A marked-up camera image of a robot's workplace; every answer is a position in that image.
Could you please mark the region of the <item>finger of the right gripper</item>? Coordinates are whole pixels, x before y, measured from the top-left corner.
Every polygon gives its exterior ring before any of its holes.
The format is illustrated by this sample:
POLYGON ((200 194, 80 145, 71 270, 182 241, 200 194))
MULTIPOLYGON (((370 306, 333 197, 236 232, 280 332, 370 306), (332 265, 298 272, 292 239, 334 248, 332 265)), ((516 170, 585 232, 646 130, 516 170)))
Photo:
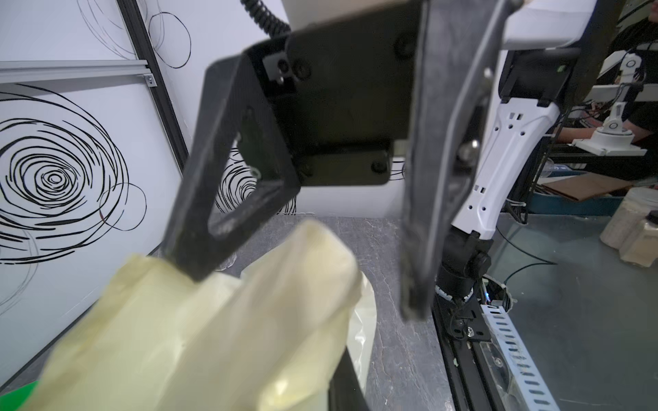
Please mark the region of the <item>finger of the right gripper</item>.
POLYGON ((164 234, 164 259, 192 281, 203 281, 285 209, 300 188, 248 56, 213 63, 164 234))
POLYGON ((444 242, 472 190, 512 1, 424 1, 418 29, 400 243, 404 320, 424 320, 444 242))

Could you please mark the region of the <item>yellow printed plastic bag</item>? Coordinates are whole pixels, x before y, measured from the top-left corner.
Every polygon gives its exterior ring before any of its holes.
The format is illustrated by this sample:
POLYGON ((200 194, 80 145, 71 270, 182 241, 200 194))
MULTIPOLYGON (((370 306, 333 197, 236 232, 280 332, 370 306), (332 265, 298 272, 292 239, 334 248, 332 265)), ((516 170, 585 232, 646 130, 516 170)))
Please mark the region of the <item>yellow printed plastic bag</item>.
POLYGON ((307 219, 240 277, 131 258, 62 338, 27 410, 328 410, 345 349, 364 395, 376 323, 354 253, 307 219))

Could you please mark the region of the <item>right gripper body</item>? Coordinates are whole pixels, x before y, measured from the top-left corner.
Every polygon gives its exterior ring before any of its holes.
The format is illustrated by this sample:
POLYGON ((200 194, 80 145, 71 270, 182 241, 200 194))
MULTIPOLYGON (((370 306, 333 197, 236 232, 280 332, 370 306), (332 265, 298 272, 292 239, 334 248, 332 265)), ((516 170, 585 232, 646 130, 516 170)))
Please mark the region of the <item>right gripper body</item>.
POLYGON ((264 102, 248 108, 241 152, 260 184, 380 186, 408 133, 419 1, 371 5, 293 29, 261 1, 243 8, 267 34, 244 60, 264 102))

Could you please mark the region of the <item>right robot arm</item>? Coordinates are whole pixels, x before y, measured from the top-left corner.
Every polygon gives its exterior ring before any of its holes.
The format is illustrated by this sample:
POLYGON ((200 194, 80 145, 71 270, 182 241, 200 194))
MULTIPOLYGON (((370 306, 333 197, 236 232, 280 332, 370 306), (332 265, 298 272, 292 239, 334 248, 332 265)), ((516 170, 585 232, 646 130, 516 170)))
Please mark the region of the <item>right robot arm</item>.
POLYGON ((213 63, 161 244, 195 282, 303 187, 387 183, 406 143, 401 303, 462 301, 543 135, 596 83, 620 1, 402 1, 213 63))

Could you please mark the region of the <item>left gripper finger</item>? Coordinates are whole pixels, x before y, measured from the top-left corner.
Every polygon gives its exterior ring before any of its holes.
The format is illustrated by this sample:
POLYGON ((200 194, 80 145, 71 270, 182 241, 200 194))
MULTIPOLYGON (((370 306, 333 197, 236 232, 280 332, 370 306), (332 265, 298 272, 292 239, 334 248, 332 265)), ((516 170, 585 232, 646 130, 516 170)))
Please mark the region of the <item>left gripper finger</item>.
POLYGON ((348 349, 344 350, 330 382, 328 410, 369 411, 348 349))

